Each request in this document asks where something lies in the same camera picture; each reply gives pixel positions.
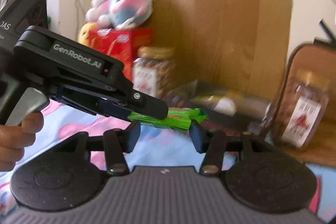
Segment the bed sheet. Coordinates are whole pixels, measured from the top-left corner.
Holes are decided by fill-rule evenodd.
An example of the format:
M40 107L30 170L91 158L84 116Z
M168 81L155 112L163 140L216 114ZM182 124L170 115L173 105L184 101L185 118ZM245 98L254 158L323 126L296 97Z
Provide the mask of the bed sheet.
M18 167L76 132L87 131L90 136L97 136L111 128L124 129L129 124L113 117L92 116L53 101L43 110L43 115L44 127L36 135L34 145L26 148L24 158L17 163L12 172L0 172L0 221L17 209L10 192L10 179ZM198 154L191 140L183 133L142 126L140 138L133 152L125 158L130 170L135 165L192 165L198 170L204 154ZM229 169L235 160L233 155L226 153L223 169ZM105 169L103 152L93 152L91 162L98 168ZM328 222L336 214L336 170L317 165L308 165L308 167L315 173L318 184L310 210Z

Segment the electrical cord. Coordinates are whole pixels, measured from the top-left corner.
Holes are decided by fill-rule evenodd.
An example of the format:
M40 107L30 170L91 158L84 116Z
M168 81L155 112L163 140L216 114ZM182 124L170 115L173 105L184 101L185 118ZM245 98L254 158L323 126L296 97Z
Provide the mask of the electrical cord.
M77 37L78 31L79 31L79 9L81 10L84 18L85 18L85 9L84 9L84 7L81 3L81 0L75 0L75 7L76 7L76 33L75 33L75 37Z

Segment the jar lid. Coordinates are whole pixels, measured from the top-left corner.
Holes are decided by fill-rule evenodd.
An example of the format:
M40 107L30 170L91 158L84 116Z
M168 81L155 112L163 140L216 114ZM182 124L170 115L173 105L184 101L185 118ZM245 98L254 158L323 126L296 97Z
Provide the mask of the jar lid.
M138 57L150 59L170 59L174 56L175 49L168 47L141 47L138 50Z
M306 85L313 86L318 89L327 90L330 85L330 80L327 77L299 69L296 78L305 83Z

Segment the plush toy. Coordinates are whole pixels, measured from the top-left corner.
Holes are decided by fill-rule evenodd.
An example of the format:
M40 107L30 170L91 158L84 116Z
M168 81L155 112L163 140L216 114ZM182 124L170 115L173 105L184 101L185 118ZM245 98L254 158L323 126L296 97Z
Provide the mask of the plush toy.
M152 0L92 0L86 20L97 22L101 29L129 29L144 23L152 11Z
M89 31L98 30L99 26L95 22L86 23L78 34L78 43L89 47Z

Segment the finger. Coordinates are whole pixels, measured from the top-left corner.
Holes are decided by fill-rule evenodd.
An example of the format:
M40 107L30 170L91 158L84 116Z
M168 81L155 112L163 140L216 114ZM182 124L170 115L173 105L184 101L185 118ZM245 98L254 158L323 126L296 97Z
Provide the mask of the finger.
M23 158L25 154L24 149L0 147L0 161L13 161L17 162Z
M28 114L21 123L22 131L24 133L37 133L43 128L43 115L41 112Z
M15 162L0 161L0 172L12 171L15 167Z
M35 142L35 134L22 132L22 128L0 126L0 143L6 148L25 148Z

